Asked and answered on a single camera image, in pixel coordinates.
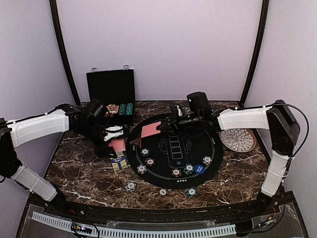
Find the dealt card front player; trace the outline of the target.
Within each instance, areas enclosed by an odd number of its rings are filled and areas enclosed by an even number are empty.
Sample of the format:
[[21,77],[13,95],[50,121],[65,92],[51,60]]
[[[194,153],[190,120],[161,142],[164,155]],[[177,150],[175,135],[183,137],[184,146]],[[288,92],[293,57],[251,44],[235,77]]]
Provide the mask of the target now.
[[141,130],[141,138],[159,134],[160,130],[157,129],[159,125],[161,125],[161,121],[143,126]]

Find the red-backed card deck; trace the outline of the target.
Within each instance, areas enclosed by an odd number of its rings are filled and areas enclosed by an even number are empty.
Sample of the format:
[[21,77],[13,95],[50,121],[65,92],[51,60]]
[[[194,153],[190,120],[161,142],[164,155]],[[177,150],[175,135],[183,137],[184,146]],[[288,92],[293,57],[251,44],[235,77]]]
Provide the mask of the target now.
[[109,145],[109,147],[113,147],[115,152],[123,152],[126,150],[125,140],[123,138],[122,139],[112,139],[108,145]]

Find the brown chip mat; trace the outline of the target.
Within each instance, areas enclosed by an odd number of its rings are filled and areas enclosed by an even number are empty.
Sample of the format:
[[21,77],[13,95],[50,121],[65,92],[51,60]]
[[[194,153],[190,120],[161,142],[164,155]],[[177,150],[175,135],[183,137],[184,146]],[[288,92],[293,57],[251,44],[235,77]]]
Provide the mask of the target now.
[[175,177],[175,178],[179,178],[182,175],[182,172],[180,169],[172,169],[171,174]]
[[155,160],[153,158],[147,158],[145,160],[145,164],[147,167],[153,166],[155,164]]

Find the blue chip mat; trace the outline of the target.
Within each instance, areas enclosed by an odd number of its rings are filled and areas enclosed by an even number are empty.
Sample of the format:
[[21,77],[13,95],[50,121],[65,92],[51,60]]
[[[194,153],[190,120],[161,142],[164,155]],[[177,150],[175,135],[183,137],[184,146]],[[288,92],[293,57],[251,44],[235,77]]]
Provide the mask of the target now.
[[203,157],[203,164],[209,165],[212,162],[212,158],[210,156]]

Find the brown chip front mat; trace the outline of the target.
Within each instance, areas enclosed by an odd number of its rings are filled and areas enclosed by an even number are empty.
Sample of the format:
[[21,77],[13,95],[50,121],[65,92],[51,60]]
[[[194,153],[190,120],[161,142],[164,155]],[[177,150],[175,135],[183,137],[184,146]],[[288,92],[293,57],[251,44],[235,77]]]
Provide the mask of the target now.
[[182,172],[180,169],[172,169],[171,174],[175,177],[175,178],[179,178],[182,175]]

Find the blue chip mat edge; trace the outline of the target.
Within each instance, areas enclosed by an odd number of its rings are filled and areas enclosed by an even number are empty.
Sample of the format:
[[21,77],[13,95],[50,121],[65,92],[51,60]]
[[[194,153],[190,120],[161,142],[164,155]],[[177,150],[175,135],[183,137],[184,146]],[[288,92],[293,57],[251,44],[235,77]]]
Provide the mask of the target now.
[[137,172],[141,175],[145,174],[147,172],[147,168],[144,165],[139,165],[137,167]]

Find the blue white chip stack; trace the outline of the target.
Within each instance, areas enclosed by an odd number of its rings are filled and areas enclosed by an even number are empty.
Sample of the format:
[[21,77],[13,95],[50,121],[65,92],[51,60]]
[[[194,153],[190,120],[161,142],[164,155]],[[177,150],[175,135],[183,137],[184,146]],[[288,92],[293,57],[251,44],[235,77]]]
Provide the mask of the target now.
[[127,192],[133,192],[136,188],[137,188],[137,184],[133,181],[130,181],[125,185],[125,190]]

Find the brown white chip stack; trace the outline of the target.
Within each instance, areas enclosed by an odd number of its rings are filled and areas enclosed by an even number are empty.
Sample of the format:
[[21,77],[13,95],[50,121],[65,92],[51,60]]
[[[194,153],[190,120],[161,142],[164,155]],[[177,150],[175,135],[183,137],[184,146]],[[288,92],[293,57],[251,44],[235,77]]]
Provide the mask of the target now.
[[168,191],[167,191],[167,189],[162,188],[162,189],[159,190],[158,194],[159,194],[159,196],[161,196],[161,197],[165,197],[165,196],[168,195]]

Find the blue green chip stack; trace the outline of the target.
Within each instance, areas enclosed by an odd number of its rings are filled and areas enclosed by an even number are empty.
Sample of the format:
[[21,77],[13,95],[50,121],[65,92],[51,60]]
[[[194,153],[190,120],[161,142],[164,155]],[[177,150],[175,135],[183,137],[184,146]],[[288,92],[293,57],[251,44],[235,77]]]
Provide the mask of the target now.
[[190,187],[186,190],[186,196],[188,198],[193,198],[198,194],[197,189],[195,187]]

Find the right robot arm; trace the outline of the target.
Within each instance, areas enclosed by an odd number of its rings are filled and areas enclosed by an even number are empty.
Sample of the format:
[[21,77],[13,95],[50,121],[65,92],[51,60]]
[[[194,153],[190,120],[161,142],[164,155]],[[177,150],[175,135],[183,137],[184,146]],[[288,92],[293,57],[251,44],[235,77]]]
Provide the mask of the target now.
[[199,109],[192,114],[179,115],[178,112],[169,114],[157,126],[160,131],[177,132],[190,125],[208,123],[216,131],[230,129],[255,129],[266,149],[270,149],[270,161],[266,177],[261,186],[262,196],[253,203],[253,211],[263,215],[272,207],[272,200],[282,181],[287,177],[291,160],[299,148],[296,146],[300,125],[293,110],[301,110],[284,100],[276,100],[272,104],[247,108],[228,108],[215,112]]

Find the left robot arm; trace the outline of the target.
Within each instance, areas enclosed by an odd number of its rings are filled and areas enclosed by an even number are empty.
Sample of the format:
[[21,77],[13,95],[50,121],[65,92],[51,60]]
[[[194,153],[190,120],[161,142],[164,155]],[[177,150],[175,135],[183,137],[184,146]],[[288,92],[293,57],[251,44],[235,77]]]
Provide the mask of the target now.
[[0,120],[0,175],[11,179],[29,192],[50,203],[59,216],[66,216],[70,206],[63,192],[37,173],[35,163],[53,153],[57,139],[74,131],[94,143],[99,154],[109,154],[109,141],[122,133],[120,126],[107,121],[108,109],[100,102],[84,107],[71,104],[23,119]]

